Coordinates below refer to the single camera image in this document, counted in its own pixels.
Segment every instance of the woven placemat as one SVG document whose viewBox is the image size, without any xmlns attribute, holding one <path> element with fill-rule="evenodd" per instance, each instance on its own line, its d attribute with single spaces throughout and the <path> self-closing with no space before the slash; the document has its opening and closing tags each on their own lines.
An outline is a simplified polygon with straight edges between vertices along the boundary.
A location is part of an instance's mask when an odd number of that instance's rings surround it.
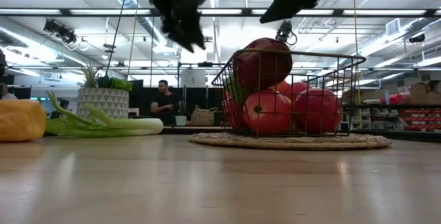
<svg viewBox="0 0 441 224">
<path fill-rule="evenodd" d="M 203 145 L 275 150 L 354 150 L 388 147 L 392 141 L 383 136 L 350 134 L 334 137 L 271 137 L 253 138 L 228 133 L 200 133 L 188 140 Z"/>
</svg>

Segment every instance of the potted plant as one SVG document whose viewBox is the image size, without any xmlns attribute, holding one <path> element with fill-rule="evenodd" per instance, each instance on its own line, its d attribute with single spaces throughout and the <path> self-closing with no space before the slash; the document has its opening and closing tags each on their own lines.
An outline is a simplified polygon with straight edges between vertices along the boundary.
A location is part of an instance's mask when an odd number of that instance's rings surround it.
<svg viewBox="0 0 441 224">
<path fill-rule="evenodd" d="M 176 120 L 176 125 L 186 125 L 187 115 L 185 115 L 185 103 L 184 101 L 179 102 L 178 114 L 174 117 Z"/>
<path fill-rule="evenodd" d="M 78 91 L 77 114 L 88 118 L 89 111 L 84 104 L 91 103 L 114 119 L 128 119 L 132 83 L 108 75 L 100 77 L 98 72 L 102 69 L 91 65 L 82 67 L 85 80 L 84 87 Z"/>
</svg>

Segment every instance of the wooden countertop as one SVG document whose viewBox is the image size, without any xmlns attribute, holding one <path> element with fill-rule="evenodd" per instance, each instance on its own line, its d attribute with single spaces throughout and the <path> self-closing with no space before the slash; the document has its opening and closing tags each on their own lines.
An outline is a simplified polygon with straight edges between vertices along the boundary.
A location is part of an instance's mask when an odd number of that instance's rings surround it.
<svg viewBox="0 0 441 224">
<path fill-rule="evenodd" d="M 297 152 L 186 138 L 0 143 L 0 223 L 441 223 L 438 144 Z"/>
</svg>

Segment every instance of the yellow object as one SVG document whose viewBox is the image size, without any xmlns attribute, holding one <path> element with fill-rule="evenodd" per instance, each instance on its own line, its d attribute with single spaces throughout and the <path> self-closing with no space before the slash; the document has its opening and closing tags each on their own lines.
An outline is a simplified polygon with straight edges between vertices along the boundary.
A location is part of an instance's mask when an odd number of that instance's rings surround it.
<svg viewBox="0 0 441 224">
<path fill-rule="evenodd" d="M 0 142 L 39 139 L 45 128 L 46 112 L 38 101 L 0 100 Z"/>
</svg>

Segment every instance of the patterned pot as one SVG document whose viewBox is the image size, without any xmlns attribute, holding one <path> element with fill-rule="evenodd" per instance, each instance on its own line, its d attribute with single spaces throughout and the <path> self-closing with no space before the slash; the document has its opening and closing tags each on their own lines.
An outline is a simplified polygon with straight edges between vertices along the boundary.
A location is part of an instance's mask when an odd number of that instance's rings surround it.
<svg viewBox="0 0 441 224">
<path fill-rule="evenodd" d="M 84 103 L 91 103 L 114 119 L 129 118 L 129 92 L 107 88 L 81 88 L 78 90 L 77 114 L 87 118 L 89 110 Z"/>
</svg>

